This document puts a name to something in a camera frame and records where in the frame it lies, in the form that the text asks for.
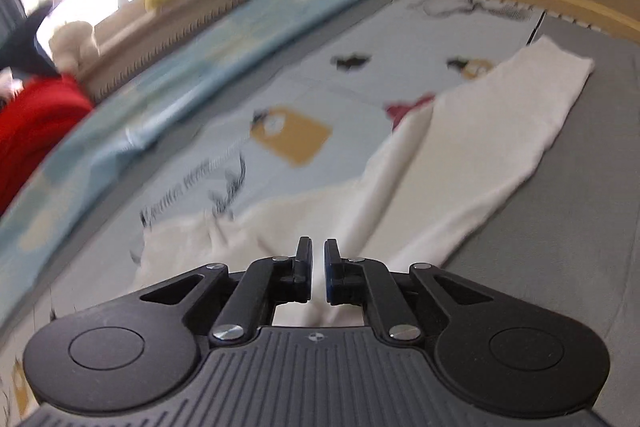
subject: windowsill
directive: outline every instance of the windowsill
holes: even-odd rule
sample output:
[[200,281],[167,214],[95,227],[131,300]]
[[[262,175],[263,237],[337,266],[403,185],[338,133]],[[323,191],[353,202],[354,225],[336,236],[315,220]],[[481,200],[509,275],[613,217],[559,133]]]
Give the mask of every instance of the windowsill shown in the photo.
[[133,0],[95,27],[96,40],[100,47],[100,58],[78,74],[81,84],[101,67],[118,58],[132,42],[139,42],[153,32],[161,32],[162,26],[174,16],[184,15],[190,9],[202,8],[206,0],[175,0],[155,12],[146,12],[142,0]]

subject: white cloth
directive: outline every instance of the white cloth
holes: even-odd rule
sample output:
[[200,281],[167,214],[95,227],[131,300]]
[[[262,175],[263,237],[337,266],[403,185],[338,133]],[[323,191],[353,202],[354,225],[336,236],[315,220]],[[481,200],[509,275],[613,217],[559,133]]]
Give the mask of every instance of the white cloth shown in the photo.
[[290,325],[344,325],[353,310],[324,302],[323,244],[406,271],[440,265],[536,169],[593,68],[549,38],[520,50],[484,78],[411,112],[349,182],[256,204],[235,221],[179,217],[146,233],[139,289],[203,264],[233,271],[293,255],[314,242],[312,303],[280,307]]

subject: round pad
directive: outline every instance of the round pad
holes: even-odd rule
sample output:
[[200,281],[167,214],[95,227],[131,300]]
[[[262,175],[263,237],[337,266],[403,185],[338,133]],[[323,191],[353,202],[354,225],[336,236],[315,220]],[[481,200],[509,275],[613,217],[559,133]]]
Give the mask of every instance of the round pad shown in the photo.
[[108,371],[129,365],[145,349],[145,341],[126,328],[96,328],[71,342],[69,355],[87,369]]
[[189,377],[198,357],[173,307],[123,298],[42,328],[24,350],[24,372],[39,401],[106,414],[166,396]]
[[489,342],[493,356],[507,367],[541,371],[560,362],[564,347],[553,335],[534,328],[511,328]]

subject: light blue blanket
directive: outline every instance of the light blue blanket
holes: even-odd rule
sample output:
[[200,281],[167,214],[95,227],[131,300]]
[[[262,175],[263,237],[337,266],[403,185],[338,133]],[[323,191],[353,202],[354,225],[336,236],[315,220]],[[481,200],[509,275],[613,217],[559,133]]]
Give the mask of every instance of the light blue blanket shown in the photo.
[[82,214],[172,123],[286,42],[357,1],[253,0],[145,71],[82,122],[0,221],[0,326]]

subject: red fabric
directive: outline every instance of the red fabric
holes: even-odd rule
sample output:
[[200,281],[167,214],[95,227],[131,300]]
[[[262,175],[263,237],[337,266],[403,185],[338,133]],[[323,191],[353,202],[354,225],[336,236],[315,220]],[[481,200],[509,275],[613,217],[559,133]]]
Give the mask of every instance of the red fabric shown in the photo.
[[414,103],[395,103],[385,106],[386,115],[394,122],[392,130],[396,130],[396,127],[400,125],[402,118],[406,117],[409,111],[431,103],[434,98],[436,98],[435,94],[428,92],[418,98]]
[[0,112],[0,215],[93,106],[73,77],[34,78]]

